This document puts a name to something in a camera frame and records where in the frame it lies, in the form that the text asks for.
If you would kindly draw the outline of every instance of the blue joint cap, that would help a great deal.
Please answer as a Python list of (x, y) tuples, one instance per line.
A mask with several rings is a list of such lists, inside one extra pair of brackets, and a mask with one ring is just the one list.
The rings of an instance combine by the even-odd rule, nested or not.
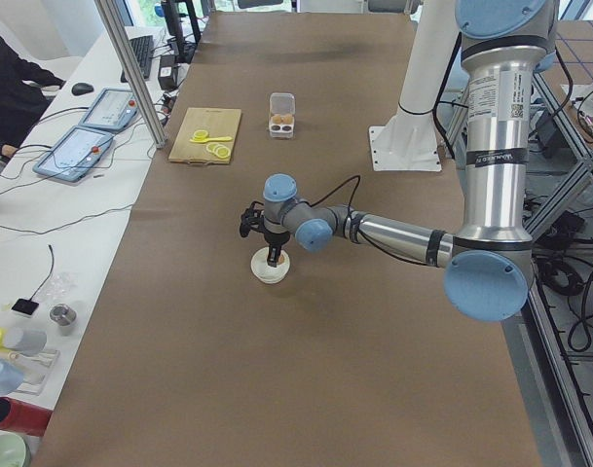
[(326, 246), (333, 236), (333, 231), (326, 221), (310, 219), (301, 224), (294, 236), (303, 248), (315, 253)]
[(456, 23), (471, 39), (489, 40), (507, 36), (532, 20), (547, 0), (458, 0)]
[(543, 71), (548, 70), (553, 66), (554, 61), (556, 60), (556, 52), (552, 52), (551, 54), (547, 54), (535, 67), (535, 73), (542, 73)]
[(445, 270), (443, 286), (452, 305), (480, 321), (509, 318), (528, 299), (521, 270), (491, 251), (470, 250), (455, 256)]
[(284, 173), (276, 173), (266, 180), (264, 199), (270, 202), (284, 202), (292, 199), (298, 192), (296, 180)]

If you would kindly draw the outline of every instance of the blue tablet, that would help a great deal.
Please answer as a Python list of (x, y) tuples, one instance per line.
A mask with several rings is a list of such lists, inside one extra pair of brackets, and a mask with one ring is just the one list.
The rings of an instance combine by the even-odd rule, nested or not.
[(41, 175), (77, 182), (99, 162), (113, 138), (106, 131), (73, 126), (32, 169)]
[(136, 112), (137, 104), (130, 90), (104, 88), (79, 125), (116, 133), (130, 124)]

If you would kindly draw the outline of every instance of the white table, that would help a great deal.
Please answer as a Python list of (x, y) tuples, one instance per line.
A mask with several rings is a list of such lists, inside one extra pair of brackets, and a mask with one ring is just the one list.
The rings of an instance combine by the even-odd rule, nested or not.
[[(130, 28), (128, 33), (130, 37), (152, 34), (156, 45), (165, 36), (159, 28)], [(162, 95), (157, 83), (157, 68), (158, 60), (154, 59), (147, 82), (154, 102)], [(104, 33), (45, 115), (70, 107), (89, 106), (103, 88), (128, 89), (129, 85), (119, 81), (120, 74), (121, 65)], [(90, 83), (95, 91), (82, 96), (72, 95), (72, 85), (79, 82)], [(64, 132), (80, 121), (82, 115), (82, 112), (64, 113), (42, 122), (32, 130), (24, 145), (55, 144)], [(138, 117), (136, 122), (142, 122), (141, 118)], [(140, 123), (135, 128), (133, 125), (116, 135), (112, 148), (118, 149), (114, 159), (111, 160), (111, 148), (97, 167), (75, 184), (44, 180), (32, 171), (36, 161), (29, 161), (39, 153), (28, 152), (32, 149), (17, 153), (2, 174), (13, 178), (19, 175), (22, 165), (25, 167), (16, 180), (0, 178), (0, 193), (16, 185), (42, 181), (0, 195), (0, 225), (42, 232), (83, 216), (133, 204), (149, 169), (154, 147), (146, 125)], [(121, 146), (132, 132), (130, 142)], [(49, 409), (56, 405), (129, 215), (129, 209), (111, 212), (42, 235), (0, 229), (0, 327), (43, 330), (48, 334), (47, 347), (60, 352), (40, 395), (12, 393), (10, 397)], [(11, 311), (18, 298), (30, 297), (46, 277), (51, 264), (50, 244), (54, 248), (56, 263), (52, 278), (35, 297), (40, 303), (39, 308), (30, 318)], [(58, 303), (66, 303), (77, 312), (77, 323), (70, 336), (63, 336), (57, 324), (49, 318), (52, 305)], [(35, 450), (36, 440), (28, 442)]]

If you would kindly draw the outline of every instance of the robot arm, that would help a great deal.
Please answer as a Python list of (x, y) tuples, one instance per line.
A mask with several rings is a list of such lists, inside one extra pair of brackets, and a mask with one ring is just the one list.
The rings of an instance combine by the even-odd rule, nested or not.
[(291, 177), (278, 174), (266, 182), (263, 213), (251, 206), (242, 215), (242, 236), (251, 229), (264, 234), (271, 266), (291, 234), (310, 251), (322, 249), (333, 235), (384, 247), (446, 268), (446, 294), (468, 316), (496, 321), (518, 312), (533, 281), (533, 240), (522, 224), (532, 76), (553, 51), (557, 13), (557, 0), (457, 1), (462, 64), (469, 73), (464, 219), (458, 232), (349, 212), (346, 206), (313, 208), (298, 196)]

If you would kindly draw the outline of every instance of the black keyboard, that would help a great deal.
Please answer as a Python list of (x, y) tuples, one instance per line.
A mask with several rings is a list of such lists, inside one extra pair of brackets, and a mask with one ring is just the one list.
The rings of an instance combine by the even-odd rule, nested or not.
[[(142, 77), (149, 79), (151, 74), (151, 52), (153, 51), (153, 36), (140, 36), (130, 39), (131, 49), (136, 55), (138, 65), (142, 71)], [(125, 71), (121, 72), (121, 83), (126, 83)]]

